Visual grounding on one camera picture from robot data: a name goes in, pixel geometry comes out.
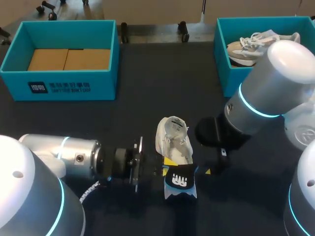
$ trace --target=cyan led ring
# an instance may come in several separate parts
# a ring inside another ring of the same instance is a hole
[[[290,200],[290,192],[291,192],[291,185],[290,185],[290,188],[289,188],[289,206],[290,206],[290,210],[291,210],[291,213],[293,215],[293,218],[294,220],[296,221],[296,223],[298,224],[298,226],[301,228],[301,230],[307,235],[307,236],[311,236],[308,232],[306,232],[306,230],[302,227],[302,225],[300,224],[300,222],[297,220],[297,218],[295,217],[294,215],[294,212],[292,210],[292,206],[291,206],[291,200]]]
[[[242,86],[242,83],[240,84],[239,88],[238,88],[238,93],[242,99],[242,101],[244,102],[244,104],[249,108],[251,109],[253,112],[255,112],[256,114],[262,116],[262,117],[267,117],[267,118],[275,118],[275,117],[278,117],[280,115],[275,115],[275,116],[272,116],[272,115],[267,115],[267,114],[264,114],[264,113],[261,113],[259,111],[257,111],[254,107],[252,107],[244,98],[244,96],[242,95],[242,91],[241,91],[241,86]]]

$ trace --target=black table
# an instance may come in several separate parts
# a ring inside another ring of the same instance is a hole
[[[143,136],[143,151],[158,159],[158,122],[178,116],[189,126],[194,161],[216,159],[216,150],[194,136],[197,122],[216,116],[226,101],[211,42],[121,45],[118,79],[117,99],[96,102],[14,102],[1,81],[0,133],[98,139],[124,148]],[[92,193],[84,202],[86,235],[285,236],[283,209],[300,154],[276,119],[231,154],[233,166],[221,176],[196,177],[195,203],[166,203],[162,177],[153,175],[143,178],[137,196],[121,184]],[[70,187],[80,195],[86,186]]]

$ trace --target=white sneaker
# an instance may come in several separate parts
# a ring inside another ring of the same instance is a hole
[[[263,33],[253,33],[250,38],[240,38],[240,41],[228,44],[226,50],[232,65],[253,66],[269,46],[279,40],[300,43],[301,38],[297,32],[293,35],[279,35],[270,29]]]
[[[164,117],[157,126],[156,150],[177,165],[192,164],[192,147],[185,122],[178,117]]]

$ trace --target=teal box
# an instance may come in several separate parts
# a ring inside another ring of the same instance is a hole
[[[252,67],[232,67],[226,46],[250,37],[255,32],[273,30],[277,34],[290,35],[298,32],[301,44],[315,54],[315,27],[309,17],[248,17],[218,18],[214,38],[214,56],[225,97],[233,96]]]
[[[27,71],[35,49],[110,49],[109,67]],[[114,100],[118,63],[115,21],[22,22],[0,74],[15,101]]]

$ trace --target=cardboard box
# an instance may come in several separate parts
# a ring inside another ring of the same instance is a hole
[[[109,49],[69,50],[64,70],[107,70]]]
[[[301,44],[315,54],[315,26],[309,17],[218,18],[214,38],[214,56],[225,97],[231,97],[251,72],[252,67],[232,67],[226,46],[250,37],[255,32],[273,30],[281,35],[298,32]]]
[[[115,21],[22,22],[0,74],[15,101],[114,100],[119,47]],[[108,69],[28,71],[36,49],[107,49]]]
[[[28,71],[63,70],[68,49],[35,49]]]

